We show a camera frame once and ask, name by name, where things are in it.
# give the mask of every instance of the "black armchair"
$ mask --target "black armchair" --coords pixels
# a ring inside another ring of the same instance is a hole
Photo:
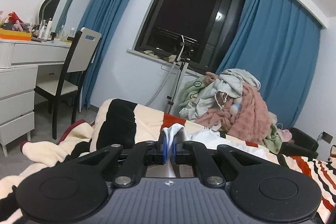
[[[319,147],[318,142],[295,127],[290,128],[289,131],[293,135],[292,140],[294,140],[294,143],[283,142],[279,154],[316,159],[318,156],[316,152]]]

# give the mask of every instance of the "black wall socket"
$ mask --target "black wall socket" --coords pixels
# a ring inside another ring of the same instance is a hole
[[[322,132],[322,140],[326,141],[327,143],[331,143],[334,137],[328,134],[327,132]]]

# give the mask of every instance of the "metal screw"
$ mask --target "metal screw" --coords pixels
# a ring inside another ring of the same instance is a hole
[[[211,176],[207,178],[207,183],[211,185],[219,185],[223,182],[223,179],[218,176]]]
[[[117,177],[114,182],[119,185],[127,185],[131,183],[131,179],[126,176]]]

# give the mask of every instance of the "window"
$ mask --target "window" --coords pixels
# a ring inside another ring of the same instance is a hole
[[[176,54],[181,35],[198,45],[189,67],[215,72],[236,34],[245,0],[154,0],[135,46],[160,58]]]

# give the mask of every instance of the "orange box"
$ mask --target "orange box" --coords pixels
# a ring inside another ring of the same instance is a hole
[[[11,40],[26,40],[29,41],[32,37],[30,32],[17,32],[0,29],[0,38]]]

